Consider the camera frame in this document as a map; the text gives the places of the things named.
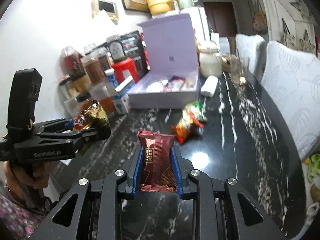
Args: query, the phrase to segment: glass cup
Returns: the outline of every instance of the glass cup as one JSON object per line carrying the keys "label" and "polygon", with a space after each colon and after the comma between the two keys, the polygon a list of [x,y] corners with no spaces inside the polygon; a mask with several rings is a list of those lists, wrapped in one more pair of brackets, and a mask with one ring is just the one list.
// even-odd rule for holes
{"label": "glass cup", "polygon": [[239,58],[235,55],[230,56],[231,80],[234,84],[245,85],[247,83],[249,60],[249,57],[244,55],[240,55]]}

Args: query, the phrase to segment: brown door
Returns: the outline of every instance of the brown door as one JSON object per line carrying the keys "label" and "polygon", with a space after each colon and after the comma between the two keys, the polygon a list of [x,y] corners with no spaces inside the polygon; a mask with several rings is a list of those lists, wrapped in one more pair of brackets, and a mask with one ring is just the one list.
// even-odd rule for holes
{"label": "brown door", "polygon": [[231,2],[205,2],[209,28],[220,37],[235,37],[238,33],[236,17]]}

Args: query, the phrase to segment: marble countertop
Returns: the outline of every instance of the marble countertop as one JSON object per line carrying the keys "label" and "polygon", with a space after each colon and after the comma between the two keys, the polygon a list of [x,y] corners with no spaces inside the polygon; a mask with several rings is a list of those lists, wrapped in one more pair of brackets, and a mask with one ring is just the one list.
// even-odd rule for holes
{"label": "marble countertop", "polygon": [[[305,184],[298,152],[285,121],[269,95],[249,74],[235,87],[228,73],[213,98],[203,98],[208,123],[180,146],[183,158],[210,177],[237,178],[290,239],[303,227]],[[112,135],[96,143],[69,166],[58,162],[51,176],[60,190],[81,178],[97,180],[133,156],[137,130],[171,133],[181,110],[132,110],[110,119]],[[191,239],[193,201],[177,194],[140,192],[122,202],[124,239]]]}

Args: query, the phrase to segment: open gift box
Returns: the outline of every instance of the open gift box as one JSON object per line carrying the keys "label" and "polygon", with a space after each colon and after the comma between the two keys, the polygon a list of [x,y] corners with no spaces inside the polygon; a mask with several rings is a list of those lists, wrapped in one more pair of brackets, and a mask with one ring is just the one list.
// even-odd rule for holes
{"label": "open gift box", "polygon": [[[199,71],[189,14],[151,19],[140,24],[147,45],[150,72],[129,92],[132,108],[182,109],[198,99]],[[186,79],[181,91],[157,91],[172,76]]]}

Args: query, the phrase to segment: white refrigerator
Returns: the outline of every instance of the white refrigerator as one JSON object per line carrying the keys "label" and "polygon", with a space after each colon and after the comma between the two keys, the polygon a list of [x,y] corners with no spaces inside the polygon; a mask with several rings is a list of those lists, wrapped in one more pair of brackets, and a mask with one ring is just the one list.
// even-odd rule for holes
{"label": "white refrigerator", "polygon": [[153,18],[172,16],[176,14],[190,14],[192,26],[196,30],[196,38],[199,41],[210,41],[210,32],[207,16],[203,7],[191,7],[182,10],[173,10],[166,13],[153,15]]}

